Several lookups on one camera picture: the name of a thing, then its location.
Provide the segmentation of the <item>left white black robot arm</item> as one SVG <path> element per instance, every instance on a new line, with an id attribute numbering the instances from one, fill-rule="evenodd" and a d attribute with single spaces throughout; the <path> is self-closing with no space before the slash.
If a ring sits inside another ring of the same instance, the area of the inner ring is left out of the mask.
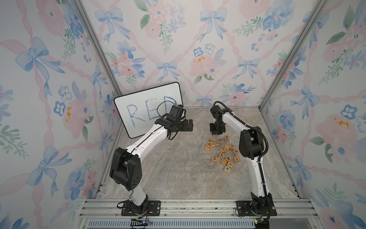
<path id="1" fill-rule="evenodd" d="M 129 193 L 129 202 L 141 207 L 148 202 L 148 195 L 140 182 L 143 177 L 142 162 L 163 140 L 173 140 L 179 132 L 192 132 L 193 121 L 187 120 L 182 105 L 172 105 L 169 113 L 159 116 L 154 125 L 139 140 L 127 148 L 117 148 L 112 156 L 110 178 Z"/>

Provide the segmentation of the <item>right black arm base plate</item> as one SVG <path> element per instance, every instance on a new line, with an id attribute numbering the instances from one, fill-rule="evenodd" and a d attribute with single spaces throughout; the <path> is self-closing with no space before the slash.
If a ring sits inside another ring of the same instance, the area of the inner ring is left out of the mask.
<path id="1" fill-rule="evenodd" d="M 273 201 L 269 201 L 269 205 L 267 202 L 265 203 L 253 203 L 250 200 L 238 200 L 235 202 L 236 204 L 236 215 L 239 217 L 245 216 L 253 216 L 253 217 L 260 217 L 260 216 L 267 216 L 270 215 L 271 217 L 277 216 L 277 211 L 274 206 Z"/>

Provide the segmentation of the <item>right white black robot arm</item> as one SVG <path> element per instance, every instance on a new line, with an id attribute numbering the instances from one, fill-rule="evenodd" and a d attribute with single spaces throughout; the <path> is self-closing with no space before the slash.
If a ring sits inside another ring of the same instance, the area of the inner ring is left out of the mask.
<path id="1" fill-rule="evenodd" d="M 210 124 L 212 135 L 225 133 L 226 126 L 230 126 L 240 135 L 238 150 L 247 160 L 252 183 L 250 210 L 255 215 L 266 215 L 267 218 L 270 218 L 274 205 L 263 170 L 263 157 L 269 148 L 267 138 L 260 127 L 249 125 L 221 101 L 214 102 L 210 112 L 215 119 Z"/>

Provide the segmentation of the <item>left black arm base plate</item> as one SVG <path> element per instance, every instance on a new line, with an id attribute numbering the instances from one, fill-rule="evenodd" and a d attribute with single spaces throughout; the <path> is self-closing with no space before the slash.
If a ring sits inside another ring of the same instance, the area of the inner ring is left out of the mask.
<path id="1" fill-rule="evenodd" d="M 142 217 L 142 216 L 160 216 L 161 201 L 146 200 L 141 206 L 135 205 L 132 201 L 126 200 L 118 204 L 121 209 L 121 216 Z"/>

